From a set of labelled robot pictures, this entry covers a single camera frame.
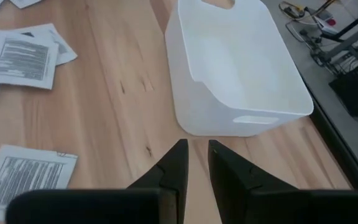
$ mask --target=wood grain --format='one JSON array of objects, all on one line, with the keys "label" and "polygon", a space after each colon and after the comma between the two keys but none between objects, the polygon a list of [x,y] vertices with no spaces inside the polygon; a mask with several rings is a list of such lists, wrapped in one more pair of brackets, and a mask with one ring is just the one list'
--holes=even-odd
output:
[{"label": "wood grain", "polygon": [[[173,110],[163,32],[174,3],[47,0],[20,10],[5,1],[0,29],[52,22],[78,58],[57,67],[52,91],[0,87],[0,146],[77,154],[69,188],[113,189],[127,187],[188,138],[185,221],[220,223],[209,138],[184,132]],[[309,118],[251,138],[215,139],[299,188],[350,187]]]}]

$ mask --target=white plastic bin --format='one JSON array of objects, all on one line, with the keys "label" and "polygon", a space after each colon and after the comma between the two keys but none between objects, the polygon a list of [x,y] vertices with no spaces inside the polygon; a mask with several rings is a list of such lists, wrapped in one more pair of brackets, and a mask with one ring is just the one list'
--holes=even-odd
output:
[{"label": "white plastic bin", "polygon": [[177,120],[198,136],[253,136],[313,102],[266,6],[178,0],[165,33]]}]

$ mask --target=bin handle cutout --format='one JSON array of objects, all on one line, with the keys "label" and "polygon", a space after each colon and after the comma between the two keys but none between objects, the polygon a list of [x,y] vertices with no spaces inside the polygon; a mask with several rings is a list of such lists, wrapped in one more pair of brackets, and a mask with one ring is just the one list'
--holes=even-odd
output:
[{"label": "bin handle cutout", "polygon": [[251,123],[251,124],[273,124],[278,121],[278,118],[269,118],[262,116],[240,116],[238,118],[234,118],[234,123]]},{"label": "bin handle cutout", "polygon": [[213,6],[220,7],[221,9],[231,9],[235,4],[235,0],[199,0],[199,1],[203,1],[206,4],[211,4]]}]

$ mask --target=gray floor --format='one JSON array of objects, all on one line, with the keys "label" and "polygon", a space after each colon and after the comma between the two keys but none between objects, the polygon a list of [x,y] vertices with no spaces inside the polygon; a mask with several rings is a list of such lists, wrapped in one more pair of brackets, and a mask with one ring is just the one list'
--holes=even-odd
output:
[{"label": "gray floor", "polygon": [[[302,6],[312,7],[317,9],[322,5],[324,0],[287,0],[291,3],[297,3]],[[334,79],[334,76],[330,74],[325,68],[321,68],[314,63],[309,55],[309,48],[302,43],[297,42],[291,34],[286,30],[285,23],[289,20],[284,16],[278,9],[278,4],[281,0],[262,0],[268,7],[282,37],[287,45],[288,51],[290,52],[295,64],[299,68],[301,75],[307,82],[308,86],[312,89],[313,94],[324,108],[330,119],[336,125],[342,137],[347,141],[347,144],[352,149],[356,158],[358,159],[358,119],[351,117],[341,102],[338,100],[335,93],[330,89],[328,83]],[[328,7],[328,11],[331,12],[336,20],[337,24],[334,26],[337,30],[341,30],[343,27],[350,24],[355,17],[358,17],[358,0],[342,0],[345,4],[346,9],[343,5],[334,3]],[[317,30],[314,26],[295,24],[294,28],[300,30],[301,28],[307,27],[309,31]],[[351,35],[355,32],[358,27],[350,31],[346,36]],[[323,40],[323,45],[330,44],[332,42]],[[326,48],[332,48],[334,45],[329,45]]]}]

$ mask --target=red component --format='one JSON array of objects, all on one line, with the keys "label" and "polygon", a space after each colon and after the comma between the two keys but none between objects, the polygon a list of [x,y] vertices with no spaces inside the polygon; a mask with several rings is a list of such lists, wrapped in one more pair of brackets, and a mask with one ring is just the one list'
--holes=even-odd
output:
[{"label": "red component", "polygon": [[330,25],[330,26],[333,26],[336,24],[336,21],[334,19],[329,19],[327,20],[327,23]]}]

